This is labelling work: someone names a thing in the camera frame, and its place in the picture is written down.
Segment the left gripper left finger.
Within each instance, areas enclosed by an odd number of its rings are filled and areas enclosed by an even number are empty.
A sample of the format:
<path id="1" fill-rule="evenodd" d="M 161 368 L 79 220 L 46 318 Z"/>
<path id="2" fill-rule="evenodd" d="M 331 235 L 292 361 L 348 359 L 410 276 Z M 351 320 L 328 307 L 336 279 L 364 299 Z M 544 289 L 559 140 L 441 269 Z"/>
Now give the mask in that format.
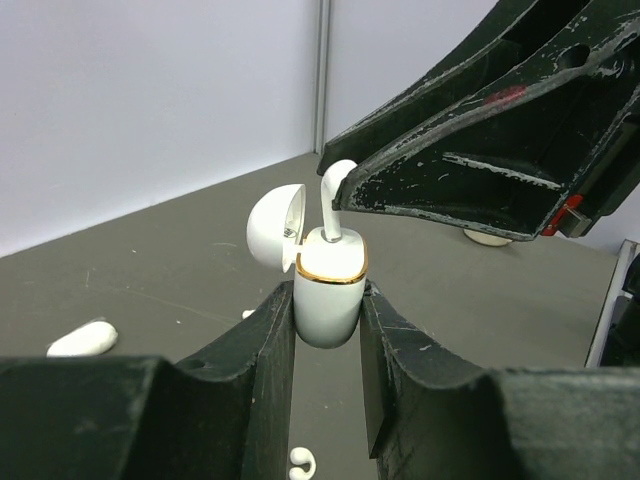
<path id="1" fill-rule="evenodd" d="M 282 479 L 293 285 L 187 358 L 5 358 L 5 479 Z"/>

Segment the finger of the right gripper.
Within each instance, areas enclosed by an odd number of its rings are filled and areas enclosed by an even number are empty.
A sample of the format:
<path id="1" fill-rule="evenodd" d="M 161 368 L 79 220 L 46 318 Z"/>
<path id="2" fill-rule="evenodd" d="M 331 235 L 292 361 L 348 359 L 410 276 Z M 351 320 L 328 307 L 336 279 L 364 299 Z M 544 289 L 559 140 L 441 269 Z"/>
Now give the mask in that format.
<path id="1" fill-rule="evenodd" d="M 639 33 L 556 37 L 492 88 L 533 79 L 509 107 L 480 97 L 428 120 L 369 157 L 342 183 L 343 211 L 416 217 L 516 241 L 568 232 L 574 210 L 610 215 L 639 183 Z M 490 93 L 492 88 L 485 88 Z"/>
<path id="2" fill-rule="evenodd" d="M 595 1 L 500 1 L 442 61 L 409 88 L 329 141 L 318 174 L 339 160 L 362 164 L 428 120 L 449 118 L 478 95 L 479 106 L 509 107 L 533 91 L 533 79 L 492 88 L 529 59 L 547 66 L 541 53 L 556 37 L 561 49 L 593 43 Z M 485 93 L 485 88 L 492 88 Z"/>

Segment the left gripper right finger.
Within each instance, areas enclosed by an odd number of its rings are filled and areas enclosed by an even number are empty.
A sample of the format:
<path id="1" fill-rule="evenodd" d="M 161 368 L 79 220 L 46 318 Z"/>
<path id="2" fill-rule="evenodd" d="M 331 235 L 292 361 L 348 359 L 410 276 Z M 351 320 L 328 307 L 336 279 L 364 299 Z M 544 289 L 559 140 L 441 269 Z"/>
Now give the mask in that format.
<path id="1" fill-rule="evenodd" d="M 382 479 L 635 479 L 635 368 L 475 365 L 402 317 L 374 283 L 361 304 L 368 451 Z"/>

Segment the white charging case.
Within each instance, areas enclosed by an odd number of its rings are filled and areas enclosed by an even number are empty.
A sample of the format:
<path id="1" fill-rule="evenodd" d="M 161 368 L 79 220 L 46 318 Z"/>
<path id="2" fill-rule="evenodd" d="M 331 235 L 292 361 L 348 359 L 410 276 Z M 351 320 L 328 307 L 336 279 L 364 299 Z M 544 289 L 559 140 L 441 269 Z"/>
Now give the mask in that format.
<path id="1" fill-rule="evenodd" d="M 54 341 L 47 349 L 49 358 L 90 357 L 104 354 L 117 343 L 116 328 L 105 320 L 86 323 Z"/>
<path id="2" fill-rule="evenodd" d="M 299 337 L 321 349 L 345 344 L 352 336 L 364 295 L 368 268 L 366 244 L 341 225 L 322 189 L 323 224 L 303 232 L 306 188 L 277 187 L 252 208 L 246 241 L 262 265 L 294 271 L 294 322 Z"/>

